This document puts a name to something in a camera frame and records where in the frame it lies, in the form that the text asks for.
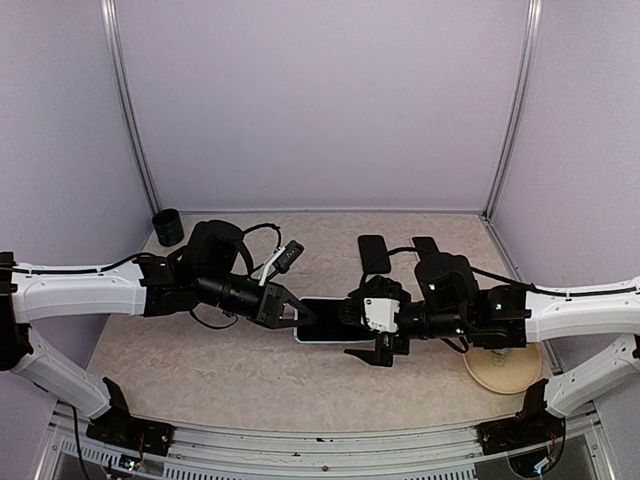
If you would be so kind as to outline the black phone case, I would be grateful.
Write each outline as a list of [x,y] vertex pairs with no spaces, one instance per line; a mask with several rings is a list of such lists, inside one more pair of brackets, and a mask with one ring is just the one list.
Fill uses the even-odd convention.
[[384,275],[391,272],[391,262],[381,235],[360,235],[357,239],[363,273]]

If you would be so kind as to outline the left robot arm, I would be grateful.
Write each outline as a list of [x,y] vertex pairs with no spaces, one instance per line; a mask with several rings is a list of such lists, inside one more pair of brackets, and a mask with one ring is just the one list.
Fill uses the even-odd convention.
[[276,249],[260,278],[238,275],[238,258],[254,268],[245,230],[221,220],[196,224],[186,245],[167,257],[133,254],[111,265],[37,267],[1,255],[1,368],[56,395],[89,418],[89,434],[127,445],[143,436],[120,387],[98,379],[54,349],[32,326],[41,319],[93,314],[164,317],[205,304],[268,329],[315,323],[311,309],[272,281],[303,252],[296,241]]

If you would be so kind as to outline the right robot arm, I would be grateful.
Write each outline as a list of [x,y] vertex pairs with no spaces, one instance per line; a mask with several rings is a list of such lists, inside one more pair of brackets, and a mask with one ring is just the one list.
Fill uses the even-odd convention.
[[486,350],[524,348],[546,340],[615,334],[617,340],[574,369],[541,379],[526,390],[514,416],[478,425],[485,454],[535,445],[566,432],[565,419],[583,404],[639,370],[639,280],[546,290],[497,276],[498,286],[479,288],[479,269],[462,255],[434,247],[418,252],[414,275],[418,302],[402,285],[363,274],[358,289],[339,307],[340,322],[372,332],[374,347],[354,356],[390,367],[413,339],[462,338]]

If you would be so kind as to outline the light blue mug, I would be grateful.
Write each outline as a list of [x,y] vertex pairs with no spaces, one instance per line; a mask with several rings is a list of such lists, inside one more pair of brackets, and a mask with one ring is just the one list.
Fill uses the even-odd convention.
[[512,349],[511,348],[492,349],[491,352],[493,356],[506,357],[512,352]]

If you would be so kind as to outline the black cylindrical cup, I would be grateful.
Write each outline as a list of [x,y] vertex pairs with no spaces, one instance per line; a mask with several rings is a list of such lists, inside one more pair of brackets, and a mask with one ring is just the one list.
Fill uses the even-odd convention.
[[161,246],[172,247],[184,239],[184,229],[178,210],[163,209],[152,217],[151,222]]

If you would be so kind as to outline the beige plate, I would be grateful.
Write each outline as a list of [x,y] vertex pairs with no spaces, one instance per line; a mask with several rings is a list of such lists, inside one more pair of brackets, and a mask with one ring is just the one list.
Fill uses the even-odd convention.
[[525,392],[540,379],[543,361],[536,344],[511,348],[506,357],[496,357],[491,350],[471,348],[463,361],[470,376],[485,389],[501,395]]

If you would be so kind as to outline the front aluminium rail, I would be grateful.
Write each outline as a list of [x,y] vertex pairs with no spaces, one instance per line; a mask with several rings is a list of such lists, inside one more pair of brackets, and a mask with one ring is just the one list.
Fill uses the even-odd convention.
[[566,432],[519,449],[491,452],[474,424],[380,432],[268,432],[175,426],[162,454],[139,454],[85,435],[85,419],[55,408],[34,479],[491,479],[549,452],[537,479],[616,479],[594,407],[566,421]]

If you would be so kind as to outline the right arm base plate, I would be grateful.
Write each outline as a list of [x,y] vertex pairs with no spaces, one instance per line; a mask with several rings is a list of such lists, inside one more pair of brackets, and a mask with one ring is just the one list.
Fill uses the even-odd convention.
[[566,422],[554,416],[534,420],[511,417],[483,422],[476,430],[483,454],[493,455],[559,438],[566,431]]

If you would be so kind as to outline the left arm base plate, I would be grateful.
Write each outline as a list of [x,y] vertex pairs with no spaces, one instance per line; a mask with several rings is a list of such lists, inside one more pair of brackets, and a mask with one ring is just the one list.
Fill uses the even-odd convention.
[[168,423],[130,418],[101,423],[91,421],[86,435],[112,446],[165,457],[174,430],[174,426]]

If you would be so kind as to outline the right aluminium frame post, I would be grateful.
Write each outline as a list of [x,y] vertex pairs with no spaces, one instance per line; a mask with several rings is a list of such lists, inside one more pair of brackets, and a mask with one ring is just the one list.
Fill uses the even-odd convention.
[[507,118],[505,134],[499,152],[498,165],[496,167],[489,195],[483,210],[483,218],[487,223],[491,223],[496,215],[517,142],[517,136],[526,103],[526,96],[529,89],[530,77],[534,65],[542,10],[542,0],[530,0],[527,3],[527,17],[518,62],[514,93]]

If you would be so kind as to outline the aluminium frame post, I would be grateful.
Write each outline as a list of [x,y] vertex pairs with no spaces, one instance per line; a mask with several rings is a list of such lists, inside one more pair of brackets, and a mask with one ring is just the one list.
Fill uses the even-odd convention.
[[526,96],[529,89],[530,77],[534,65],[542,10],[542,0],[530,0],[527,3],[527,17],[518,62],[514,93],[507,118],[505,134],[499,152],[498,165],[496,167],[489,195],[483,210],[483,218],[487,223],[491,223],[496,215],[517,142],[517,136],[526,103]]
[[150,214],[155,215],[161,210],[161,202],[144,151],[134,103],[128,84],[116,2],[114,0],[102,0],[100,2],[100,9],[112,69],[115,76],[118,102],[132,151],[135,169],[141,182]]

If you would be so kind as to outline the left aluminium frame post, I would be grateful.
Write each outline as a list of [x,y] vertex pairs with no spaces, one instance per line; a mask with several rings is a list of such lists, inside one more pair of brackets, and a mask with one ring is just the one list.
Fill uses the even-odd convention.
[[144,151],[134,103],[128,84],[116,2],[114,0],[102,0],[100,2],[100,9],[112,69],[115,76],[118,102],[132,151],[135,169],[141,182],[150,214],[155,215],[161,210],[161,202]]

